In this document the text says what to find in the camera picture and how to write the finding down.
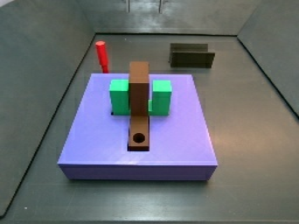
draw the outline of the gray floor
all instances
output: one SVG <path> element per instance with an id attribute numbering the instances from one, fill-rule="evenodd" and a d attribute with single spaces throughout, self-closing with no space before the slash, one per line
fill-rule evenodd
<path id="1" fill-rule="evenodd" d="M 111 72 L 149 60 L 153 74 L 193 74 L 219 160 L 209 182 L 70 181 L 57 165 L 90 74 L 79 68 L 3 221 L 299 221 L 299 123 L 233 37 L 105 35 Z M 213 69 L 171 69 L 170 43 L 210 43 Z"/>

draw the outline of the red peg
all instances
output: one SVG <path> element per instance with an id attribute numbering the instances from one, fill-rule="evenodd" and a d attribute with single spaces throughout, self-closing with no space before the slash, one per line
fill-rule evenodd
<path id="1" fill-rule="evenodd" d="M 107 53 L 107 43 L 99 41 L 97 43 L 98 48 L 98 62 L 102 66 L 103 74 L 109 74 L 109 53 Z"/>

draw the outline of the gray wall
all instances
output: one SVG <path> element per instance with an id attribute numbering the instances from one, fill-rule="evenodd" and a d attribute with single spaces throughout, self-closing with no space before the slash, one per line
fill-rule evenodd
<path id="1" fill-rule="evenodd" d="M 0 216 L 93 38 L 74 0 L 16 0 L 0 8 Z"/>
<path id="2" fill-rule="evenodd" d="M 163 0 L 162 7 L 159 0 L 78 2 L 95 32 L 238 35 L 261 0 Z"/>
<path id="3" fill-rule="evenodd" d="M 266 0 L 238 38 L 299 115 L 299 1 Z"/>

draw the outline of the purple box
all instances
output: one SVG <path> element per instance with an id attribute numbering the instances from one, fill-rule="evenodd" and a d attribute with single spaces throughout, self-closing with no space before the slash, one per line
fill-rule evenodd
<path id="1" fill-rule="evenodd" d="M 209 180 L 218 159 L 193 76 L 150 75 L 151 84 L 173 82 L 170 115 L 150 117 L 150 151 L 127 151 L 130 116 L 111 115 L 114 79 L 129 74 L 91 75 L 59 160 L 69 179 Z"/>

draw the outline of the brown wooden block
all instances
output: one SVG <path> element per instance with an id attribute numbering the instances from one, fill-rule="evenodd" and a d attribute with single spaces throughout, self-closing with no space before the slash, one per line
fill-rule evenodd
<path id="1" fill-rule="evenodd" d="M 129 100 L 131 116 L 149 116 L 150 74 L 149 62 L 130 64 Z"/>
<path id="2" fill-rule="evenodd" d="M 150 117 L 131 116 L 129 131 L 129 151 L 150 151 Z"/>

